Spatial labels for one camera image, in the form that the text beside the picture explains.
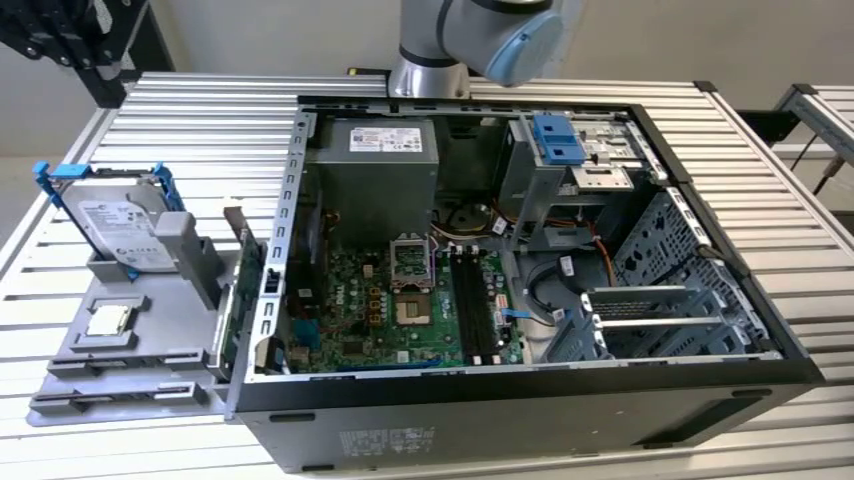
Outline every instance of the slatted metal table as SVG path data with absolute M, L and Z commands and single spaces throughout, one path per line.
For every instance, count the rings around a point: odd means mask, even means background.
M 267 237 L 297 95 L 383 93 L 382 77 L 147 74 L 122 109 L 95 114 L 66 162 L 169 162 L 199 233 L 218 249 L 235 248 L 222 198 L 242 199 Z M 513 90 L 475 81 L 473 96 L 644 104 L 830 383 L 693 450 L 337 476 L 854 478 L 854 239 L 721 96 L 693 83 L 558 80 Z M 219 416 L 27 425 L 28 396 L 90 284 L 87 255 L 74 225 L 42 196 L 0 251 L 0 478 L 285 478 L 249 430 Z
M 854 87 L 796 84 L 777 104 L 854 166 Z

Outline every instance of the black cable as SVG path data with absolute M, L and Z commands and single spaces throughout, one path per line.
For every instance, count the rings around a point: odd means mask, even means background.
M 828 180 L 830 180 L 830 177 L 822 177 L 822 179 L 818 181 L 818 185 L 816 185 L 816 190 L 813 190 L 813 195 L 820 194 L 820 192 L 822 191 L 822 188 L 825 188 L 825 184 L 828 183 Z
M 670 275 L 673 275 L 674 273 L 677 273 L 680 270 L 682 270 L 682 268 L 685 268 L 685 266 L 688 265 L 688 263 L 697 258 L 696 255 L 689 255 L 688 257 L 685 257 L 680 263 L 677 263 L 673 267 L 670 267 L 668 269 L 668 271 L 665 273 L 662 273 L 658 277 L 656 277 L 656 280 L 653 280 L 650 282 L 650 285 L 658 285 L 660 283 L 662 283 L 665 281 L 665 279 L 668 277 L 670 277 Z
M 813 135 L 813 138 L 810 138 L 810 141 L 806 142 L 806 145 L 804 146 L 804 150 L 801 150 L 801 153 L 798 154 L 798 158 L 796 158 L 796 163 L 792 164 L 792 168 L 789 169 L 790 171 L 793 171 L 793 172 L 796 171 L 796 167 L 798 166 L 798 162 L 804 158 L 804 155 L 806 154 L 806 151 L 813 146 L 813 142 L 816 141 L 817 138 L 818 138 L 818 133 L 816 135 Z
M 525 289 L 529 291 L 529 298 L 534 302 L 534 305 L 537 305 L 541 309 L 544 309 L 549 314 L 552 314 L 556 308 L 552 306 L 550 303 L 546 303 L 540 298 L 537 298 L 537 286 L 544 280 L 546 280 L 549 277 L 552 277 L 557 273 L 558 273 L 558 267 L 556 265 L 553 265 L 549 268 L 545 268 L 544 270 L 540 271 L 540 273 L 534 276 L 532 281 L 525 286 Z

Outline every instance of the power supply label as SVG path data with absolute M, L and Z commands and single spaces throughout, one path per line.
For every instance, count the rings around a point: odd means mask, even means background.
M 435 427 L 339 432 L 342 449 L 347 457 L 430 453 L 435 434 Z
M 351 152 L 421 152 L 419 128 L 354 128 L 350 131 Z
M 83 200 L 78 206 L 86 226 L 95 230 L 119 262 L 142 272 L 175 268 L 170 252 L 155 237 L 149 213 L 139 205 Z

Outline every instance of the gray case exterior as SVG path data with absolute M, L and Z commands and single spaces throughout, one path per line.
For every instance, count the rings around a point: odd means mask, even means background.
M 697 444 L 744 423 L 802 386 L 777 386 L 692 438 Z M 238 414 L 286 472 L 512 460 L 626 450 L 704 412 L 728 387 L 612 395 Z
M 353 152 L 350 136 L 359 127 L 418 128 L 423 151 Z M 357 245 L 386 244 L 402 232 L 423 235 L 439 172 L 433 120 L 338 118 L 321 128 L 322 144 L 306 160 L 321 170 L 325 208 L 341 213 L 338 235 Z

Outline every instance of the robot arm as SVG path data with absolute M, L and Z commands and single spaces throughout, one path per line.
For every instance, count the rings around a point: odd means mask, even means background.
M 122 55 L 139 46 L 138 34 L 153 31 L 147 37 L 157 37 L 166 50 L 149 0 L 105 4 L 113 16 L 109 32 L 102 31 L 93 0 L 0 0 L 0 41 L 32 60 L 47 56 L 74 68 L 98 105 L 118 108 L 126 97 Z M 403 0 L 401 60 L 389 94 L 466 98 L 467 66 L 503 86 L 534 78 L 564 29 L 552 4 L 552 0 Z M 143 57 L 157 61 L 138 64 L 139 70 L 173 69 L 167 53 L 146 51 Z
M 564 30 L 552 0 L 403 0 L 394 97 L 469 97 L 469 69 L 502 86 L 534 78 Z

